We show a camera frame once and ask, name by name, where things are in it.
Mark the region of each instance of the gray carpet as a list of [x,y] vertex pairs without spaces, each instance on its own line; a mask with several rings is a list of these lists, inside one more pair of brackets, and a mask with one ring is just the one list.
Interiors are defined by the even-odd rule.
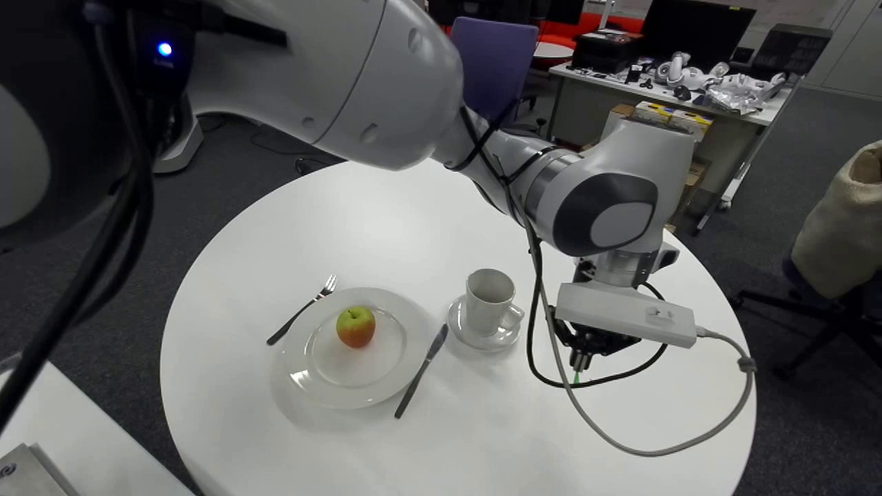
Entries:
[[[838,106],[836,125],[822,124]],[[865,141],[860,101],[805,94],[787,125],[760,154],[734,211],[685,238],[727,292],[742,285],[782,292],[778,262],[831,170]],[[159,404],[159,339],[177,284],[198,249],[239,208],[273,187],[330,164],[311,150],[244,121],[213,121],[196,164],[156,178],[156,216],[145,254],[127,289],[91,321],[71,329],[56,362],[188,485]],[[0,256],[0,356],[38,327],[46,305],[71,276],[96,223],[53,241]],[[757,317],[747,339],[757,361],[778,362],[805,335]],[[882,371],[849,340],[819,356],[796,382],[765,368],[757,382],[757,431],[738,493],[882,493]]]

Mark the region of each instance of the white plate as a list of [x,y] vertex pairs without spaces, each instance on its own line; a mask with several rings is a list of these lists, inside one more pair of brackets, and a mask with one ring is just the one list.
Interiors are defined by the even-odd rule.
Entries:
[[[375,339],[353,349],[335,335],[335,314],[346,305],[375,310]],[[435,325],[407,296],[385,289],[338,289],[308,305],[275,344],[273,379],[284,394],[328,408],[356,411],[401,391],[429,347]]]

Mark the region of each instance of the saucer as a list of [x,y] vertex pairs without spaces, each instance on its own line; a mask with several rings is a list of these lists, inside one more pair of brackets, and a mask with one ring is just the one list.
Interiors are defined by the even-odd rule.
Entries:
[[517,340],[520,317],[523,317],[523,310],[517,305],[509,305],[509,310],[503,310],[503,317],[494,333],[473,333],[462,325],[465,321],[465,296],[457,296],[448,309],[446,325],[469,347],[508,349]]

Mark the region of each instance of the desk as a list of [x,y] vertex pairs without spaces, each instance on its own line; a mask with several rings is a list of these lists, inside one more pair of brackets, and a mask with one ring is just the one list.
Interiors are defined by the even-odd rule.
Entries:
[[6,427],[0,451],[18,442],[38,442],[83,496],[191,493],[53,362],[40,368]]
[[550,74],[559,80],[553,112],[549,121],[549,138],[553,141],[578,145],[594,142],[614,103],[636,103],[641,98],[714,119],[712,132],[695,149],[695,157],[707,164],[707,172],[699,183],[703,194],[696,194],[690,208],[695,216],[706,214],[712,205],[717,205],[717,200],[723,205],[734,200],[736,187],[731,183],[738,183],[743,178],[757,145],[787,101],[787,90],[782,90],[780,96],[765,101],[760,112],[731,116],[714,106],[678,101],[663,84],[641,87],[636,81],[625,81],[623,74],[568,69],[568,62],[553,66]]
[[[400,420],[397,395],[363,412],[304,420],[282,412],[265,339],[328,273],[341,285],[400,292],[440,327],[477,266],[509,273],[514,303],[530,309],[523,232],[465,175],[429,158],[407,170],[333,164],[239,211],[188,270],[163,335],[163,404],[198,485],[243,496],[734,493],[753,442],[753,395],[714,440],[639,459],[610,449],[563,391],[530,375],[523,340],[509,356],[483,356],[448,335]],[[546,248],[549,292],[571,273],[574,262]],[[743,344],[734,309],[690,249],[652,281],[690,303],[696,321]],[[652,351],[655,344],[634,344],[594,358],[590,375]],[[546,325],[537,365],[549,375],[553,365]],[[625,442],[666,446],[717,423],[742,379],[736,356],[707,340],[669,349],[650,371],[581,398]]]

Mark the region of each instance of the knife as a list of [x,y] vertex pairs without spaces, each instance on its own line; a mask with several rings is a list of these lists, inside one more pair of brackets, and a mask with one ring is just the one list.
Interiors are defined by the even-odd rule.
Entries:
[[429,349],[424,351],[424,361],[422,361],[422,365],[419,365],[415,378],[407,382],[406,395],[397,402],[397,408],[395,408],[395,419],[401,419],[401,412],[407,411],[411,395],[415,394],[419,379],[422,379],[424,368],[433,362],[433,358],[439,356],[439,349],[440,349],[443,339],[446,339],[446,321],[440,325],[440,329],[439,329],[435,340],[433,340],[433,344],[429,344]]

